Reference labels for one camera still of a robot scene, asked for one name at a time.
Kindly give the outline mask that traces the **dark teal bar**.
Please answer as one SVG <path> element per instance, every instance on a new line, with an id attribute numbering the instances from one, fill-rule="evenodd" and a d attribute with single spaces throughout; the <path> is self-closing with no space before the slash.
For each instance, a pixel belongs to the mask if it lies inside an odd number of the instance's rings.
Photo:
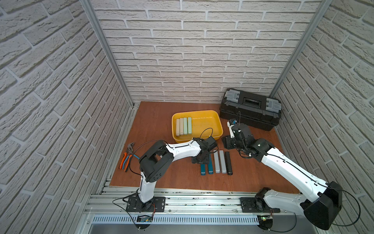
<path id="1" fill-rule="evenodd" d="M 202 176 L 206 175 L 206 165 L 205 164 L 200 165 L 200 172 L 201 172 Z"/>

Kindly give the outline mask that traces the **light mint bar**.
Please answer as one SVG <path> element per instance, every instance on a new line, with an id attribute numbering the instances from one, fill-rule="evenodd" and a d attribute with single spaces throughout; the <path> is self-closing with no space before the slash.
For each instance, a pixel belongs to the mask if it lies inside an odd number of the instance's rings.
<path id="1" fill-rule="evenodd" d="M 188 135 L 191 135 L 192 134 L 192 118 L 191 117 L 188 117 Z"/>

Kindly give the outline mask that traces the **pale green bar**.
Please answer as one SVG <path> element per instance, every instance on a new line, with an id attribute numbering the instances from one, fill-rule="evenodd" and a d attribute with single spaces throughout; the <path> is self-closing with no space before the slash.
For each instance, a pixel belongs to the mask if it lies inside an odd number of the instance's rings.
<path id="1" fill-rule="evenodd" d="M 184 135 L 188 134 L 188 119 L 187 118 L 183 118 L 183 132 L 184 132 Z"/>

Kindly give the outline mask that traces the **long beige bar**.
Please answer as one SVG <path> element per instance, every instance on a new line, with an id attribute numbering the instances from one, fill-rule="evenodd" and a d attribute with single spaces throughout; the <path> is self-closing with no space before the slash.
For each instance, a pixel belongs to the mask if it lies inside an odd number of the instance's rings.
<path id="1" fill-rule="evenodd" d="M 180 135 L 183 136 L 184 135 L 184 119 L 180 118 L 179 123 L 180 123 L 180 127 L 179 127 Z"/>

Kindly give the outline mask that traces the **short beige bar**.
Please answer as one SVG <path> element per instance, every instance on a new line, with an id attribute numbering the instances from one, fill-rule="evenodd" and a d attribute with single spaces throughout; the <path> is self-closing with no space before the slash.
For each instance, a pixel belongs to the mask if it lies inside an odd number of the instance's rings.
<path id="1" fill-rule="evenodd" d="M 176 136 L 179 137 L 180 136 L 180 119 L 176 119 Z"/>

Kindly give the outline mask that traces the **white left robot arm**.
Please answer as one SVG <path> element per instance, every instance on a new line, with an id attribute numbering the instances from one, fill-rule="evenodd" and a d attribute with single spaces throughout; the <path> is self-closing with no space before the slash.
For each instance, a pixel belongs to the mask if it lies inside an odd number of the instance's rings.
<path id="1" fill-rule="evenodd" d="M 177 144 L 157 140 L 139 159 L 141 182 L 138 197 L 140 201 L 148 203 L 153 200 L 156 182 L 173 162 L 191 158 L 193 164 L 208 164 L 209 157 L 217 146 L 212 136 L 207 139 L 194 137 L 190 141 Z"/>

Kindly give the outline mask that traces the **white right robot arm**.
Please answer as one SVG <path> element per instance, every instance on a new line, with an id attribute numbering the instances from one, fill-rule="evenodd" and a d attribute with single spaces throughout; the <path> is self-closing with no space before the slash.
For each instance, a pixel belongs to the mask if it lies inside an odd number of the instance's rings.
<path id="1" fill-rule="evenodd" d="M 226 149 L 236 149 L 241 157 L 272 168 L 300 191 L 288 194 L 265 187 L 252 206 L 261 212 L 270 208 L 303 215 L 319 229 L 329 230 L 342 208 L 342 187 L 309 173 L 266 139 L 255 139 L 246 124 L 231 119 L 227 125 L 230 135 L 222 138 Z"/>

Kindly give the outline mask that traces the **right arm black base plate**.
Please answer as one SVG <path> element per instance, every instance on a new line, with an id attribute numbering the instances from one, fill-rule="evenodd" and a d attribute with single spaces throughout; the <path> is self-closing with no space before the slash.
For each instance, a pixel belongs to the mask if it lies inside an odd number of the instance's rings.
<path id="1" fill-rule="evenodd" d="M 279 208 L 270 208 L 263 199 L 240 198 L 243 213 L 280 213 Z"/>

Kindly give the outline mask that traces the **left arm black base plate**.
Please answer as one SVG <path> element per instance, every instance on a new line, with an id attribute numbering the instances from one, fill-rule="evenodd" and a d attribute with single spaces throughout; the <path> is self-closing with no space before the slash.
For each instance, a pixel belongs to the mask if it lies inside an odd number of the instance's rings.
<path id="1" fill-rule="evenodd" d="M 153 197 L 150 201 L 143 203 L 139 196 L 128 199 L 127 212 L 164 212 L 166 204 L 165 197 Z"/>

